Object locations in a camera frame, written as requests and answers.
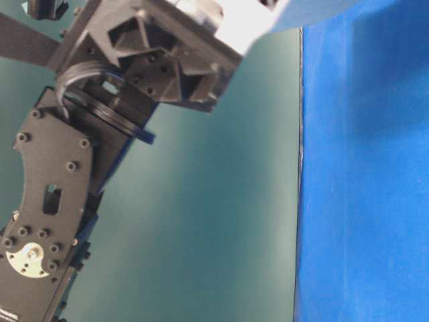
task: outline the bolt head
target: bolt head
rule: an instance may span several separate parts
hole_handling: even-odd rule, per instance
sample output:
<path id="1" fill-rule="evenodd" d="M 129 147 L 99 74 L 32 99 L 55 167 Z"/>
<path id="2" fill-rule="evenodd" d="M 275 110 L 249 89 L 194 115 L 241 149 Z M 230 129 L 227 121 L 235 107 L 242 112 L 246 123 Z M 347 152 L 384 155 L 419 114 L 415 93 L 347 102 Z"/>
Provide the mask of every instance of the bolt head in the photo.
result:
<path id="1" fill-rule="evenodd" d="M 21 227 L 18 230 L 18 234 L 22 237 L 28 236 L 29 234 L 29 228 L 28 227 Z"/>
<path id="2" fill-rule="evenodd" d="M 5 238 L 5 239 L 3 239 L 3 245 L 6 248 L 11 248 L 13 246 L 13 244 L 14 244 L 14 242 L 13 242 L 12 238 Z"/>
<path id="3" fill-rule="evenodd" d="M 55 260 L 52 260 L 51 262 L 49 262 L 48 264 L 48 270 L 50 272 L 55 272 L 58 269 L 58 263 Z"/>
<path id="4" fill-rule="evenodd" d="M 29 134 L 28 133 L 18 133 L 16 135 L 16 140 L 20 143 L 25 143 L 29 141 Z"/>
<path id="5" fill-rule="evenodd" d="M 58 244 L 52 244 L 50 247 L 49 247 L 49 250 L 52 252 L 52 253 L 58 253 L 59 251 L 60 251 L 60 245 L 58 245 Z"/>
<path id="6" fill-rule="evenodd" d="M 30 249 L 26 254 L 27 259 L 31 261 L 37 260 L 39 256 L 40 256 L 40 251 L 37 248 Z"/>
<path id="7" fill-rule="evenodd" d="M 87 149 L 91 146 L 91 142 L 88 139 L 81 139 L 79 145 L 82 149 Z"/>
<path id="8" fill-rule="evenodd" d="M 42 112 L 39 111 L 38 109 L 35 109 L 34 111 L 32 111 L 32 117 L 34 117 L 35 119 L 40 119 L 42 118 Z"/>
<path id="9" fill-rule="evenodd" d="M 78 164 L 73 161 L 70 161 L 67 162 L 66 168 L 70 172 L 76 172 L 78 170 Z"/>

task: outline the blue fabric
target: blue fabric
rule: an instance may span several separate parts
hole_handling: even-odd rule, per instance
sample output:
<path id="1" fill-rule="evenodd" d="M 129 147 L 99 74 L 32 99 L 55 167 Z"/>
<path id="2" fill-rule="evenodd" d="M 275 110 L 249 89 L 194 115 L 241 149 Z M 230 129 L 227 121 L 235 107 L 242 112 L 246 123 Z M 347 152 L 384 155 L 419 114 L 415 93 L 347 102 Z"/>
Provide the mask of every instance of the blue fabric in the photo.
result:
<path id="1" fill-rule="evenodd" d="M 429 1 L 304 30 L 296 321 L 429 321 Z"/>

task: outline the green wall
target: green wall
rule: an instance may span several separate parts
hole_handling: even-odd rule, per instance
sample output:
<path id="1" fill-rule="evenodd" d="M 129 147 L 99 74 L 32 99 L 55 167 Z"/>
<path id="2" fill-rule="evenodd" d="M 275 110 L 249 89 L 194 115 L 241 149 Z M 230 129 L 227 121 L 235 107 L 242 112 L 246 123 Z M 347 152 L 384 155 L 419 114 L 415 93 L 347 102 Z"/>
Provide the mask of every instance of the green wall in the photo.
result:
<path id="1" fill-rule="evenodd" d="M 0 10 L 55 37 L 70 21 L 70 12 L 60 23 L 31 21 L 16 0 Z M 12 142 L 54 75 L 5 59 L 0 74 L 5 225 L 23 180 Z M 64 317 L 292 321 L 298 126 L 297 30 L 262 39 L 212 115 L 161 106 L 149 125 L 155 144 L 136 142 L 108 185 Z"/>

